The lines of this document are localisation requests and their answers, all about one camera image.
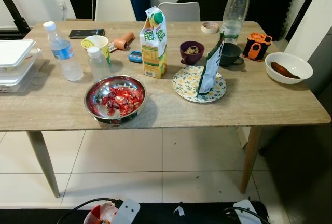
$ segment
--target blue label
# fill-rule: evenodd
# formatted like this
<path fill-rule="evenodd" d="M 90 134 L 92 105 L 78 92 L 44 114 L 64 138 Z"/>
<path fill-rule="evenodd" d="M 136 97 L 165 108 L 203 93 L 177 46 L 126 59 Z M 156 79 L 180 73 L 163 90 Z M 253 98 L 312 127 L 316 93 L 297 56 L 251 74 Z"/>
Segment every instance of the blue label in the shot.
<path fill-rule="evenodd" d="M 52 50 L 52 53 L 54 57 L 59 60 L 67 60 L 74 55 L 73 48 L 70 44 L 67 46 L 67 48 L 61 50 Z"/>

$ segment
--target white bowl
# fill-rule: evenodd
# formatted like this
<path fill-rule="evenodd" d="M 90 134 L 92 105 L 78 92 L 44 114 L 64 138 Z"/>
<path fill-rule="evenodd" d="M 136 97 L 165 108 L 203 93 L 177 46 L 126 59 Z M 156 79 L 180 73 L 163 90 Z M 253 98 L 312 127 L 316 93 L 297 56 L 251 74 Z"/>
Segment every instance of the white bowl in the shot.
<path fill-rule="evenodd" d="M 277 62 L 293 75 L 297 75 L 300 79 L 293 79 L 279 74 L 271 67 L 271 62 Z M 300 57 L 288 53 L 272 53 L 265 58 L 266 73 L 273 79 L 284 84 L 296 84 L 312 76 L 313 70 L 310 64 Z"/>

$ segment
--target white chair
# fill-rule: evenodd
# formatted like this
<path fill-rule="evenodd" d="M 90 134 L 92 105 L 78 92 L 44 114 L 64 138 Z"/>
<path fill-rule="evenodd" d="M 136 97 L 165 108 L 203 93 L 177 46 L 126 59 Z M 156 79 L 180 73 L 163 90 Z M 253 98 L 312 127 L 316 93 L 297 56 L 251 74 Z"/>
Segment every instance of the white chair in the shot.
<path fill-rule="evenodd" d="M 166 21 L 201 21 L 198 2 L 160 3 L 158 8 L 164 13 Z"/>
<path fill-rule="evenodd" d="M 97 0 L 96 21 L 136 21 L 130 0 Z"/>

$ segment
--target stainless steel bowl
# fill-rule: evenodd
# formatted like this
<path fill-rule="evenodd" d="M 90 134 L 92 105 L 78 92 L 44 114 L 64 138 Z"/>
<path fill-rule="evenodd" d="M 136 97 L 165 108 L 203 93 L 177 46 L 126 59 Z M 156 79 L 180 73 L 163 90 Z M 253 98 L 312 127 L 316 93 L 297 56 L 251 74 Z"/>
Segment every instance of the stainless steel bowl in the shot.
<path fill-rule="evenodd" d="M 100 102 L 103 97 L 110 93 L 110 87 L 127 87 L 131 88 L 132 91 L 140 91 L 143 95 L 141 105 L 136 110 L 122 117 L 109 116 L 107 107 L 101 105 Z M 143 83 L 131 76 L 116 75 L 102 79 L 93 84 L 85 94 L 84 99 L 86 109 L 95 120 L 106 124 L 119 125 L 133 119 L 142 111 L 146 103 L 146 89 Z"/>

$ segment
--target floral plate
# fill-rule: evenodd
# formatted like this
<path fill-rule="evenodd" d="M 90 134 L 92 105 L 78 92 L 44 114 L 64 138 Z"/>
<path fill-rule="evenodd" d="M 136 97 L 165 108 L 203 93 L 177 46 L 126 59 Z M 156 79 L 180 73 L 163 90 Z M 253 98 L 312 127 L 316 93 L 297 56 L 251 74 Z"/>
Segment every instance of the floral plate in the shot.
<path fill-rule="evenodd" d="M 208 103 L 221 98 L 226 92 L 226 82 L 217 73 L 215 86 L 207 95 L 197 95 L 197 86 L 203 72 L 203 66 L 188 66 L 180 69 L 173 77 L 174 90 L 186 100 Z"/>

